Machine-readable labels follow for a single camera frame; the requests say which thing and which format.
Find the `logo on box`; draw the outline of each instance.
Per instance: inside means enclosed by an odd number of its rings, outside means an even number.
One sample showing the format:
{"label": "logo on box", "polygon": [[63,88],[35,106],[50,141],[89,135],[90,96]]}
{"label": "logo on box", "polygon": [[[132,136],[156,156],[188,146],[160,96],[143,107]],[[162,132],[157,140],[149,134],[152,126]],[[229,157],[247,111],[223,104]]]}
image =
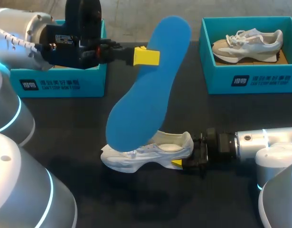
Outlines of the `logo on box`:
{"label": "logo on box", "polygon": [[249,75],[236,75],[233,77],[231,86],[246,86]]}
{"label": "logo on box", "polygon": [[23,90],[25,90],[25,91],[39,90],[36,81],[33,79],[23,79],[23,80],[21,79],[19,81],[20,81],[20,84],[21,84]]}

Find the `cable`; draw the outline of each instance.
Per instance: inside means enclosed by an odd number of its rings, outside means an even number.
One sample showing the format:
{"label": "cable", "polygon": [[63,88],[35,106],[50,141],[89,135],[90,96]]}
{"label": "cable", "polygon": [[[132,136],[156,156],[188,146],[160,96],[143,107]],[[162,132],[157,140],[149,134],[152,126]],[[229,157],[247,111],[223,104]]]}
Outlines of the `cable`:
{"label": "cable", "polygon": [[13,35],[11,35],[10,33],[0,29],[0,37],[11,42],[13,45],[18,45],[18,46],[22,46],[28,50],[37,52],[37,49],[35,48],[35,44],[31,43],[31,42],[27,42],[24,41],[22,39],[19,39]]}

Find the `shoe box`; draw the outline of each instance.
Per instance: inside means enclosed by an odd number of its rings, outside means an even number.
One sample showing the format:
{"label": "shoe box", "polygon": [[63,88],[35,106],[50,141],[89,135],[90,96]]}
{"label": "shoe box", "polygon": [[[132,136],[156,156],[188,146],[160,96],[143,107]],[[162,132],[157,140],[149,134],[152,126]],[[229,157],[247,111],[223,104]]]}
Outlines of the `shoe box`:
{"label": "shoe box", "polygon": [[[57,20],[62,25],[64,20]],[[102,38],[106,38],[104,20]],[[19,97],[102,97],[106,64],[86,70],[55,66],[48,71],[13,69],[10,82]]]}
{"label": "shoe box", "polygon": [[[225,64],[214,58],[211,45],[239,30],[283,32],[283,47],[276,63],[242,59]],[[199,53],[209,94],[292,93],[292,18],[203,18]]]}

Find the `shoe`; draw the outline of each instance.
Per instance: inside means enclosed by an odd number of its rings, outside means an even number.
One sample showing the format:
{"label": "shoe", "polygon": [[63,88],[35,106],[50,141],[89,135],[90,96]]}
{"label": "shoe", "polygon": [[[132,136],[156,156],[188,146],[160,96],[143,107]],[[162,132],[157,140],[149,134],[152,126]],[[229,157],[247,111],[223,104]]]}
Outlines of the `shoe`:
{"label": "shoe", "polygon": [[213,44],[212,52],[228,63],[237,63],[246,57],[262,62],[276,62],[282,44],[281,30],[262,33],[254,28],[249,31],[238,31],[235,36],[226,35],[226,39]]}
{"label": "shoe", "polygon": [[193,141],[188,132],[169,134],[157,131],[147,145],[136,150],[118,152],[106,145],[102,151],[102,162],[119,172],[136,172],[148,162],[159,163],[168,169],[180,169],[171,161],[189,157],[193,151]]}

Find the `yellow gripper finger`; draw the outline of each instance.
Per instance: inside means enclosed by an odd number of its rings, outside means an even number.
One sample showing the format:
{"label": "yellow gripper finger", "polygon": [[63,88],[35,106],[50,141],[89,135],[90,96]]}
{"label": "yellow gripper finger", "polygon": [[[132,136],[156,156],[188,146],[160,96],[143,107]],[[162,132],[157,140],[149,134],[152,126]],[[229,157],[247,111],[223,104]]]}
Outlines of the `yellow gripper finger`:
{"label": "yellow gripper finger", "polygon": [[147,50],[145,46],[134,48],[133,66],[150,65],[158,66],[160,64],[160,52]]}

